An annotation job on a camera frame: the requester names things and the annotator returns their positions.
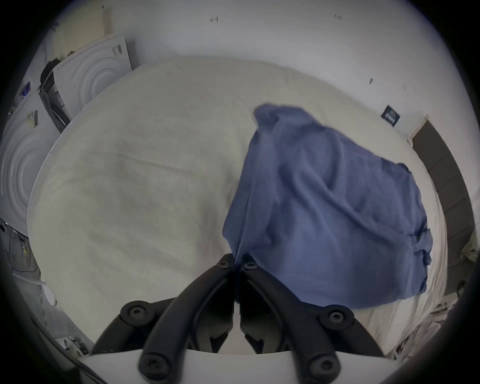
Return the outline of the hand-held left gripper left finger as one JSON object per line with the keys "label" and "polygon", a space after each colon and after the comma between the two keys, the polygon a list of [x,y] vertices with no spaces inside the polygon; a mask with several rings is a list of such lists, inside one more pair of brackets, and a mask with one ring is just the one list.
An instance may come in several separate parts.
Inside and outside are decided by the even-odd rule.
{"label": "hand-held left gripper left finger", "polygon": [[233,327],[235,260],[225,254],[177,297],[126,303],[91,355],[141,349],[137,368],[152,384],[177,384],[188,349],[218,353]]}

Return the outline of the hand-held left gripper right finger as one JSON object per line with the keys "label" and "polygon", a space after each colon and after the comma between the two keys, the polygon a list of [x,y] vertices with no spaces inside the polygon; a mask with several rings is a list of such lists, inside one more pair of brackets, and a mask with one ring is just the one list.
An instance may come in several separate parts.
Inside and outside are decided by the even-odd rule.
{"label": "hand-held left gripper right finger", "polygon": [[256,354],[290,351],[301,384],[339,377],[337,352],[384,358],[379,345],[343,305],[302,302],[282,282],[246,256],[238,267],[240,328]]}

